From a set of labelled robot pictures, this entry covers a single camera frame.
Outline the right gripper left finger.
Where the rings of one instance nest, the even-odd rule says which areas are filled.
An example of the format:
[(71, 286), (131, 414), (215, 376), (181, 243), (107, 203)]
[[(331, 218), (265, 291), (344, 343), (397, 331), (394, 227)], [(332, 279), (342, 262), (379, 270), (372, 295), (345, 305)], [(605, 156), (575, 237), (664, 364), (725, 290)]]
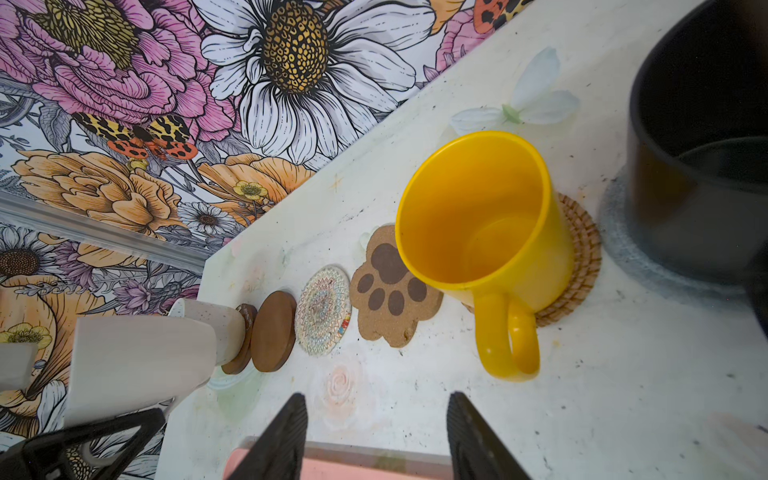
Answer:
[(305, 396), (294, 393), (227, 479), (299, 479), (308, 413)]

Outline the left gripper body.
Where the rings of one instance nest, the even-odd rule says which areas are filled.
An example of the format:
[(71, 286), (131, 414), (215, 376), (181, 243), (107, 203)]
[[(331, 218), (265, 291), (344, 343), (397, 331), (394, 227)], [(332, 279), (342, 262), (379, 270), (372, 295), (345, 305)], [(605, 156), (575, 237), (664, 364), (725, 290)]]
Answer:
[(46, 433), (1, 454), (3, 479), (117, 479), (165, 426), (152, 408)]

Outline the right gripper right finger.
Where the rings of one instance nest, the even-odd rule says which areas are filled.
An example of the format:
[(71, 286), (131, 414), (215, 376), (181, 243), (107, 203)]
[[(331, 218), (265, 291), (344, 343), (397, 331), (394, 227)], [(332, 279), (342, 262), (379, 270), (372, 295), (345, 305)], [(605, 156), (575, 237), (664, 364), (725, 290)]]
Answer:
[(450, 395), (446, 422), (454, 479), (531, 479), (464, 393)]

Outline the dark brown round coaster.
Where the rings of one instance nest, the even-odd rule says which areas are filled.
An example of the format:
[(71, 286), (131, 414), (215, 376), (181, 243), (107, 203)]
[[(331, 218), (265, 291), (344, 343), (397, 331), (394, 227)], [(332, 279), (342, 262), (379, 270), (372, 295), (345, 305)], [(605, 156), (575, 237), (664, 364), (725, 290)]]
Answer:
[(285, 291), (271, 293), (256, 315), (251, 336), (254, 367), (264, 373), (279, 370), (289, 358), (295, 344), (294, 297)]

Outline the white patterned round coaster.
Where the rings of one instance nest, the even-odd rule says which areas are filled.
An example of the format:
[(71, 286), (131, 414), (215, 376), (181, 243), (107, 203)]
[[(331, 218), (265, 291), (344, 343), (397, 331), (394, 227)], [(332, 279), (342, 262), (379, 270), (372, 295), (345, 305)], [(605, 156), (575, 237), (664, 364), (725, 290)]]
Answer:
[(296, 339), (310, 356), (329, 354), (351, 319), (350, 281), (335, 265), (318, 270), (301, 292), (294, 318)]

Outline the paw shaped cork coaster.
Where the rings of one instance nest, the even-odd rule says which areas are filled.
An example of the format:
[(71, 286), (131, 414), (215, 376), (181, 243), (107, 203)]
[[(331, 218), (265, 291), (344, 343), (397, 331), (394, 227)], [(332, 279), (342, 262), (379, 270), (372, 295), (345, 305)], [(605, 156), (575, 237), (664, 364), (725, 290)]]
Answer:
[(367, 243), (365, 261), (351, 281), (350, 299), (358, 310), (363, 339), (383, 339), (392, 348), (403, 348), (419, 323), (437, 314), (443, 293), (408, 270), (397, 249), (395, 227), (384, 225)]

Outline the yellow mug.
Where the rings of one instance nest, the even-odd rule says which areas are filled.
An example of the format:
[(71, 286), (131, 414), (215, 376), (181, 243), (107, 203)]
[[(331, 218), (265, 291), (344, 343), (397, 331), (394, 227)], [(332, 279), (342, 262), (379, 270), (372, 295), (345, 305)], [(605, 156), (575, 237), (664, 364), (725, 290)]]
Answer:
[(472, 308), (484, 369), (507, 381), (540, 370), (535, 315), (567, 289), (574, 246), (548, 167), (507, 132), (460, 137), (415, 172), (399, 202), (406, 267)]

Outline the woven rattan round coaster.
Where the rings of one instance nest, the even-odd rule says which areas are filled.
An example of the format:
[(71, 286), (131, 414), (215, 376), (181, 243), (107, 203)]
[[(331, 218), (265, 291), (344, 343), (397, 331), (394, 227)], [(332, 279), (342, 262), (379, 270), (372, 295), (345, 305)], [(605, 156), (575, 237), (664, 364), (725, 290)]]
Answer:
[(562, 294), (535, 313), (539, 328), (555, 324), (572, 314), (588, 297), (602, 265), (601, 238), (596, 222), (576, 200), (557, 194), (559, 207), (573, 242), (573, 267)]

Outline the grey blue round coaster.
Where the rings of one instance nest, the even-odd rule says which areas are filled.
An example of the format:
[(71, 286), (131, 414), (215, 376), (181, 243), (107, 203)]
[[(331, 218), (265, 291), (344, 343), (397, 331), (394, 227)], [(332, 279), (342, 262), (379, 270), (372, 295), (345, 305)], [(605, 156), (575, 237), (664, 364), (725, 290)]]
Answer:
[(607, 183), (598, 211), (603, 248), (629, 277), (667, 300), (717, 310), (739, 310), (748, 306), (743, 288), (685, 277), (658, 264), (632, 240), (625, 208), (626, 168), (621, 167)]

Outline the black mug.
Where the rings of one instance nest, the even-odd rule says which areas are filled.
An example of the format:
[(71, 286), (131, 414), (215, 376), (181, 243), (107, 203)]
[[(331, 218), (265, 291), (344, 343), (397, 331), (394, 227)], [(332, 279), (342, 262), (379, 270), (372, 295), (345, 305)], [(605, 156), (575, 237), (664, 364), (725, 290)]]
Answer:
[(744, 289), (767, 322), (767, 5), (706, 1), (629, 99), (629, 234), (659, 265)]

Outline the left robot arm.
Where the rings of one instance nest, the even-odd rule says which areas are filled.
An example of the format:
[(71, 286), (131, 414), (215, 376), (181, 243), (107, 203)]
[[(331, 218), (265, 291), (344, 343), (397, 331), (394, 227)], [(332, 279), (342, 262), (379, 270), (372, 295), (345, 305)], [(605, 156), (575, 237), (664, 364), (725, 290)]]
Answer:
[(188, 318), (78, 319), (60, 424), (2, 453), (2, 478), (119, 478), (208, 381), (216, 350), (214, 329)]

